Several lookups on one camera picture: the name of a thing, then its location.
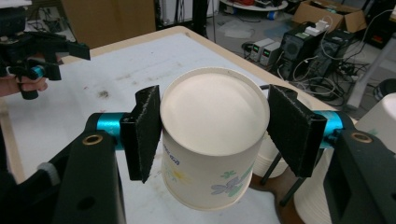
floor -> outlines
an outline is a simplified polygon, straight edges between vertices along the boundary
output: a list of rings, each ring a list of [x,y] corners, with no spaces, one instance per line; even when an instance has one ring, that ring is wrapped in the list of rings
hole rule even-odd
[[[248,55],[248,52],[242,48],[244,44],[254,43],[265,38],[271,38],[277,42],[281,42],[283,34],[295,26],[291,21],[292,15],[285,12],[278,12],[275,19],[270,21],[267,19],[267,14],[265,12],[237,9],[233,14],[229,14],[224,12],[225,9],[225,6],[220,4],[219,12],[214,17],[207,19],[207,36],[213,42],[243,58],[246,58]],[[356,52],[362,46],[362,44],[359,45],[359,43],[360,42],[356,43],[355,46],[351,46],[350,48],[354,48],[354,52]],[[353,61],[356,63],[371,63],[379,52],[380,49],[365,45],[361,53],[353,58]],[[259,63],[251,62],[252,66],[256,65],[262,69],[268,70],[267,67]],[[367,66],[359,69],[358,74],[364,74],[366,69]],[[323,102],[334,106],[338,110],[347,112],[353,119],[360,119],[377,103],[373,95],[373,90],[380,82],[379,79],[372,78],[370,80],[366,88],[366,93],[361,101],[360,108],[357,110],[350,110],[345,107],[348,89],[352,87],[350,82],[353,81],[353,79],[351,77],[338,77],[337,81],[339,82],[340,88],[343,89],[345,93],[342,97],[335,100]]]

human hand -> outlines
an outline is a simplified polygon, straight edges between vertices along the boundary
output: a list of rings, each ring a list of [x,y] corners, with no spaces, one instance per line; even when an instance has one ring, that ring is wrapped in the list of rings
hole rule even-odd
[[[0,97],[20,92],[21,90],[18,84],[21,84],[21,89],[23,91],[44,91],[48,87],[46,81],[47,79],[45,77],[35,80],[22,77],[21,81],[14,75],[0,77]]]

cardboard box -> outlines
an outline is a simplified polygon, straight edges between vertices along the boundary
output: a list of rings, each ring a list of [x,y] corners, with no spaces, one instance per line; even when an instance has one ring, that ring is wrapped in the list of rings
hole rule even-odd
[[[62,0],[76,40],[90,49],[156,30],[154,1]]]
[[[327,0],[310,0],[302,2],[294,14],[293,21],[304,23],[325,20],[332,26],[329,31],[340,28],[356,33],[367,27],[363,11]]]

